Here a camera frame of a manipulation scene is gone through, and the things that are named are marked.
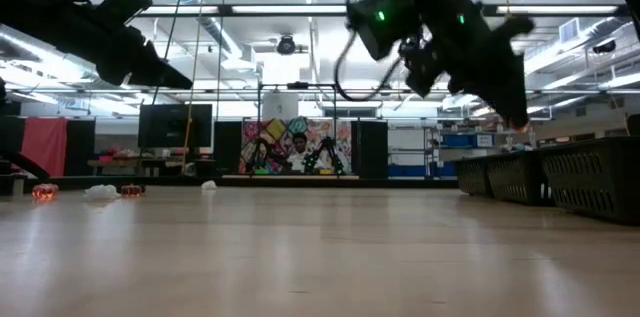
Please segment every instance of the wooden floor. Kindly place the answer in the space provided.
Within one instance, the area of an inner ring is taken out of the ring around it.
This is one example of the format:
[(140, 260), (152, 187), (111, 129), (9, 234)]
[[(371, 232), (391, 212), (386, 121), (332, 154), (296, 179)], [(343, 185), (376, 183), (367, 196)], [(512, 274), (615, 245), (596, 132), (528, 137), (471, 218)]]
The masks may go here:
[(0, 203), (0, 316), (640, 316), (640, 229), (420, 190)]

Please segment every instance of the white object on floor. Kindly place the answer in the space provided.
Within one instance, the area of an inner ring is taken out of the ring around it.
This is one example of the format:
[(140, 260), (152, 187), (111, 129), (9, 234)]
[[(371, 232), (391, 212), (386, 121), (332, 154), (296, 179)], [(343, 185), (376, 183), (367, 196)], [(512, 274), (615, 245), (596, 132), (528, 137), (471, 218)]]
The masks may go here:
[(111, 200), (120, 198), (120, 194), (113, 185), (97, 185), (85, 190), (84, 198), (91, 201)]
[(213, 181), (207, 181), (205, 183), (202, 184), (202, 190), (203, 191), (209, 191), (209, 190), (214, 190), (216, 189), (216, 183)]

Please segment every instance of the person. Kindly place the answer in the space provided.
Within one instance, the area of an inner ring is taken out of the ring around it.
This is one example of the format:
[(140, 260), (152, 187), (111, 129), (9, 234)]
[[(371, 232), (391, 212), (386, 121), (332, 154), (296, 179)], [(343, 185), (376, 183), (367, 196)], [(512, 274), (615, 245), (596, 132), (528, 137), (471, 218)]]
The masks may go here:
[[(304, 173), (304, 158), (307, 156), (307, 136), (302, 132), (293, 134), (293, 151), (289, 154), (287, 161), (291, 163), (291, 171), (294, 173)], [(320, 159), (316, 163), (315, 169), (325, 168)]]

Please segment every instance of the red curtain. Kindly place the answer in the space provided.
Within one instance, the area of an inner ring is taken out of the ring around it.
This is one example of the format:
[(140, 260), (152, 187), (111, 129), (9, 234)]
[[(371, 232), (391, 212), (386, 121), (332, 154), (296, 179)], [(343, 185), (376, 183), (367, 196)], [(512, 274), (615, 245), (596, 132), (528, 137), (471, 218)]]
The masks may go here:
[(67, 119), (29, 117), (24, 124), (22, 154), (52, 177), (64, 175)]

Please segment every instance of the colorful mural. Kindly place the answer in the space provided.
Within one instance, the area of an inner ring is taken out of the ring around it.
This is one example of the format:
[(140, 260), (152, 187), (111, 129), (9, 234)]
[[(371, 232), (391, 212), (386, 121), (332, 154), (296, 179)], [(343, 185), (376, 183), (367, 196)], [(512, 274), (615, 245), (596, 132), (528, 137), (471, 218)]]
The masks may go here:
[[(307, 136), (307, 151), (311, 152), (318, 147), (323, 138), (333, 136), (333, 123), (333, 120), (312, 120), (305, 117), (292, 120), (245, 121), (242, 124), (239, 172), (246, 172), (246, 162), (255, 148), (254, 141), (258, 138), (258, 130), (260, 130), (260, 137), (273, 144), (277, 153), (288, 155), (293, 150), (291, 137), (294, 133), (302, 132)], [(336, 153), (344, 165), (344, 172), (351, 173), (351, 122), (337, 121), (336, 135)], [(320, 159), (324, 165), (331, 165), (326, 152), (320, 155)], [(282, 166), (273, 161), (267, 161), (266, 169), (268, 173), (277, 174), (282, 170)]]

